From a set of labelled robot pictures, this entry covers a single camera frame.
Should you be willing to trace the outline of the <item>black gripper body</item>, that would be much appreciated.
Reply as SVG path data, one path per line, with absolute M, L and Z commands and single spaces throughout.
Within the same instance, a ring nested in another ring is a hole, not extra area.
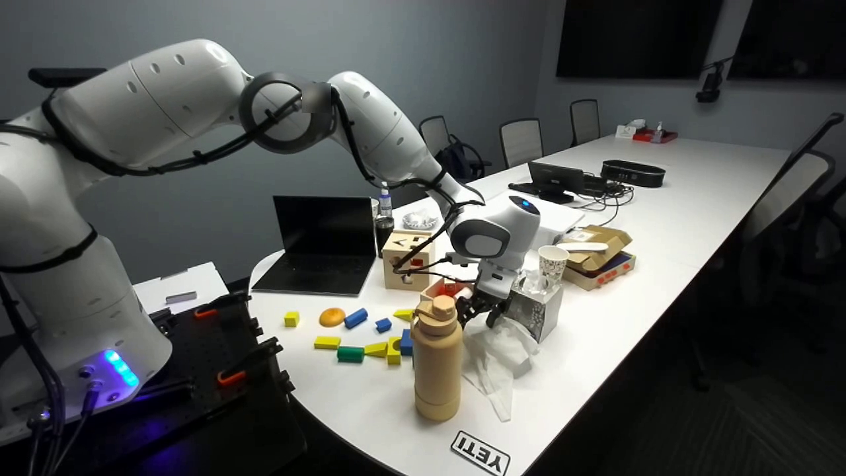
M 474 283 L 471 310 L 499 313 L 509 296 L 512 280 L 519 277 L 519 265 L 512 261 L 480 261 L 478 277 Z

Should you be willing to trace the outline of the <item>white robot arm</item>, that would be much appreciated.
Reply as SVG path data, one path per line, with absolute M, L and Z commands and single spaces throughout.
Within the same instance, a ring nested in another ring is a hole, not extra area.
M 401 108 L 356 71 L 301 88 L 248 74 L 220 43 L 186 39 L 77 84 L 2 124 L 2 269 L 93 277 L 97 230 L 73 198 L 109 177 L 183 173 L 242 146 L 298 153 L 332 141 L 368 182 L 417 186 L 435 203 L 455 255 L 478 267 L 467 308 L 508 302 L 541 214 L 519 194 L 498 202 L 459 182 Z

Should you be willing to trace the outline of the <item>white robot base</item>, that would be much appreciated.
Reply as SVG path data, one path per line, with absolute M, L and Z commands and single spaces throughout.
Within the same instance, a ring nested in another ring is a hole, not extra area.
M 114 244 L 77 209 L 104 181 L 57 144 L 0 136 L 0 265 L 61 379 L 69 420 L 89 388 L 97 412 L 131 402 L 171 358 Z

